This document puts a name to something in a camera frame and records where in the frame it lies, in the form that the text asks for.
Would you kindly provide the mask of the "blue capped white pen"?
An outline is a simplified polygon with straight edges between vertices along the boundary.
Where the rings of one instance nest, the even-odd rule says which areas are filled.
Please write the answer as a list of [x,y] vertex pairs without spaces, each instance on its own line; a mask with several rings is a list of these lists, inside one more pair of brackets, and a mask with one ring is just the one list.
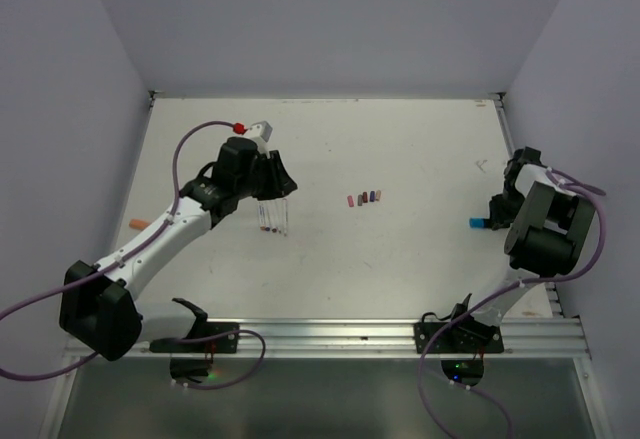
[[272,228],[278,233],[281,233],[281,225],[280,225],[280,217],[279,217],[279,209],[276,200],[273,200],[270,204],[271,207],[271,219],[272,219]]

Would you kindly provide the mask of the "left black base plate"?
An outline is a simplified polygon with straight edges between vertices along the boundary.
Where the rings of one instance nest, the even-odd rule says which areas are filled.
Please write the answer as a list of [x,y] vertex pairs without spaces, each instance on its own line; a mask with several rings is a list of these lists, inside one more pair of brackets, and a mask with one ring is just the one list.
[[237,322],[206,322],[196,325],[184,339],[154,340],[149,350],[167,354],[235,354],[239,330]]

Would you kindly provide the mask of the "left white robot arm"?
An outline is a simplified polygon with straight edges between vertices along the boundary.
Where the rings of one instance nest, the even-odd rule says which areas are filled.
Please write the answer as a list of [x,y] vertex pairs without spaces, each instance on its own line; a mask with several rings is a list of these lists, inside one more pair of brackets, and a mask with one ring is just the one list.
[[214,335],[207,313],[175,298],[144,310],[136,302],[150,281],[183,249],[237,210],[241,200],[283,199],[296,191],[279,151],[263,141],[232,137],[215,161],[176,189],[170,208],[119,250],[89,265],[73,264],[64,278],[59,325],[109,361],[139,342],[175,351],[201,349]]

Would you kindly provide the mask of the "aluminium frame rail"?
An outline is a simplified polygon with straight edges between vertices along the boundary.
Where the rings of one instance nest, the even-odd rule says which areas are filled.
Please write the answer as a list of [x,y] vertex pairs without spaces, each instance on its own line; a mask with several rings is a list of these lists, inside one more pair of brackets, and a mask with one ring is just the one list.
[[[237,322],[239,342],[235,355],[260,352],[261,335],[268,358],[399,358],[419,357],[413,339],[414,319],[211,319]],[[500,354],[428,354],[442,358],[587,358],[590,351],[578,319],[515,318],[499,327],[505,351]]]

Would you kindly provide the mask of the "pink capped marker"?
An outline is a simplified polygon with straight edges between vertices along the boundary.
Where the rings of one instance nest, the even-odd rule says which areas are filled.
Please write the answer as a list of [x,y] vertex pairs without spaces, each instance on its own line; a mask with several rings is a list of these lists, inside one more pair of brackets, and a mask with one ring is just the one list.
[[288,201],[286,198],[282,199],[282,218],[283,218],[282,231],[283,231],[283,235],[286,237],[288,236],[288,231],[289,231],[289,211],[288,211]]

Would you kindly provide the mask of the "orange highlighter marker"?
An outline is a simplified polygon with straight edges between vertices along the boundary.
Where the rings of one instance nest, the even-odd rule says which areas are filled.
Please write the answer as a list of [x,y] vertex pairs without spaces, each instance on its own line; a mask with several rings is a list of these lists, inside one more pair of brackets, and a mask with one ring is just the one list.
[[134,230],[142,231],[148,227],[149,223],[139,219],[131,219],[129,227]]

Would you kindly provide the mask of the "red capped white pen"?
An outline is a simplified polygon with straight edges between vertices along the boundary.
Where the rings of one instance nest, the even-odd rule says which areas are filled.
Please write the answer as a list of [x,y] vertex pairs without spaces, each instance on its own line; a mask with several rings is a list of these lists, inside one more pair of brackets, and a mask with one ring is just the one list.
[[269,202],[265,202],[264,203],[264,209],[265,209],[265,222],[266,222],[266,226],[268,227],[269,231],[274,232],[275,231],[275,227],[273,225],[273,220],[271,218],[271,211],[270,211],[270,204]]

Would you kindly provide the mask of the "blue black highlighter marker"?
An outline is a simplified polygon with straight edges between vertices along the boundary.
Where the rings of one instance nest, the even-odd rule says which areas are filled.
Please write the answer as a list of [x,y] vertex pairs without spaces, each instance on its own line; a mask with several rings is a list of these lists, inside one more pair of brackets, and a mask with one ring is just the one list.
[[491,221],[488,218],[470,218],[469,227],[472,229],[490,229]]

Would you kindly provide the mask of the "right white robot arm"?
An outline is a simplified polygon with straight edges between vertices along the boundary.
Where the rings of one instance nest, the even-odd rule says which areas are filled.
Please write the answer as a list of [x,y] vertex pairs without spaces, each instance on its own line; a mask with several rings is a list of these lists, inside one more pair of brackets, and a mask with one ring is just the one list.
[[478,324],[499,326],[530,289],[572,273],[596,214],[587,193],[604,192],[544,165],[537,149],[514,152],[504,170],[503,191],[489,201],[489,216],[469,220],[473,229],[508,231],[504,276],[485,298],[469,294],[454,307],[454,321],[445,328],[451,348],[470,350],[481,339]]

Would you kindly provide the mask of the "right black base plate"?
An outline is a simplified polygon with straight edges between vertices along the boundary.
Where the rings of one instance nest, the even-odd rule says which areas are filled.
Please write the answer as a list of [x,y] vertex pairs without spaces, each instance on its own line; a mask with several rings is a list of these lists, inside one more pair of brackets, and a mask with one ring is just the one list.
[[454,326],[449,321],[420,320],[413,324],[416,352],[422,354],[500,354],[505,351],[501,330],[473,318]]

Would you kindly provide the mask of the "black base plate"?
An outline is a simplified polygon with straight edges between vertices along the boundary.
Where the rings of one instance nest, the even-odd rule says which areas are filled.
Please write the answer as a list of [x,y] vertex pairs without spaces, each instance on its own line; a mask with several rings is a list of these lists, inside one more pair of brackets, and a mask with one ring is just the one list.
[[501,330],[473,318],[454,326],[449,321],[420,320],[413,324],[416,352],[422,354],[500,354],[505,351]]
[[235,354],[239,330],[237,322],[206,322],[196,325],[184,339],[154,340],[149,350],[167,354]]

